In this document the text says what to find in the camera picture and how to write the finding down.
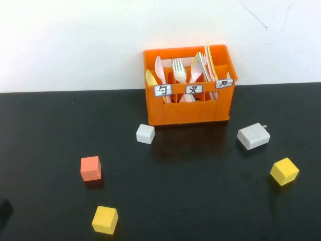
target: white charger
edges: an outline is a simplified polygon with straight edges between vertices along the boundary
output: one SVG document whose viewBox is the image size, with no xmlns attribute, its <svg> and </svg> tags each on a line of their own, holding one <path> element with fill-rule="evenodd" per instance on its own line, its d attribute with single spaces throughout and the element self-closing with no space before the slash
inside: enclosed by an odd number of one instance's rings
<svg viewBox="0 0 321 241">
<path fill-rule="evenodd" d="M 256 123 L 240 129 L 237 133 L 237 138 L 246 149 L 251 150 L 269 142 L 270 134 L 266 131 L 266 127 L 267 126 L 262 126 L 260 123 Z"/>
</svg>

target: white cube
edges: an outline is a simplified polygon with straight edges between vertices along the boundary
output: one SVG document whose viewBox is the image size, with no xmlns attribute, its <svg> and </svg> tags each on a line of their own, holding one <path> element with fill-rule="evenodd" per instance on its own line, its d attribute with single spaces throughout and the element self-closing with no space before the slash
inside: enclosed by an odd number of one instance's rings
<svg viewBox="0 0 321 241">
<path fill-rule="evenodd" d="M 137 132 L 136 132 L 136 138 L 138 142 L 143 142 L 146 144 L 151 144 L 152 140 L 155 136 L 155 128 L 140 124 Z"/>
<path fill-rule="evenodd" d="M 270 134 L 260 123 L 256 123 L 239 130 L 237 133 L 237 138 L 246 149 L 251 150 L 255 147 L 268 143 L 270 140 Z"/>
</svg>

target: yellow cube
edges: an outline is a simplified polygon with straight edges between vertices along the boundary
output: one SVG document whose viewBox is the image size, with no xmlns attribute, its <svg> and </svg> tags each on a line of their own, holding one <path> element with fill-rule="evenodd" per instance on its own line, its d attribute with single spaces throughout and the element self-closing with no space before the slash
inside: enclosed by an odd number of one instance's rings
<svg viewBox="0 0 321 241">
<path fill-rule="evenodd" d="M 92 226 L 96 232 L 114 234 L 118 221 L 118 213 L 115 208 L 98 206 Z"/>
<path fill-rule="evenodd" d="M 283 160 L 274 163 L 270 172 L 272 177 L 281 186 L 293 181 L 298 173 L 299 169 L 292 163 L 289 158 L 284 158 Z"/>
</svg>

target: wall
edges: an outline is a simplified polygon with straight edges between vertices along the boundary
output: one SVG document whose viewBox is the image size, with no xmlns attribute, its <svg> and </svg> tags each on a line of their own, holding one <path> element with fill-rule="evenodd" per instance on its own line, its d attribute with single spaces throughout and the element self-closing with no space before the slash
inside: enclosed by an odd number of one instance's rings
<svg viewBox="0 0 321 241">
<path fill-rule="evenodd" d="M 226 44 L 238 84 L 321 80 L 321 2 L 3 1 L 0 92 L 143 88 L 142 51 Z"/>
</svg>

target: orange block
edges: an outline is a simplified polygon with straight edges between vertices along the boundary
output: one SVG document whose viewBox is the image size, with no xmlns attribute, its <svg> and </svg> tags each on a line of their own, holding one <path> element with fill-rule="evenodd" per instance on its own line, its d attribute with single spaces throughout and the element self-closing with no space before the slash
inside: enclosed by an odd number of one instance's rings
<svg viewBox="0 0 321 241">
<path fill-rule="evenodd" d="M 98 156 L 82 158 L 80 173 L 85 182 L 101 179 L 101 166 Z"/>
</svg>

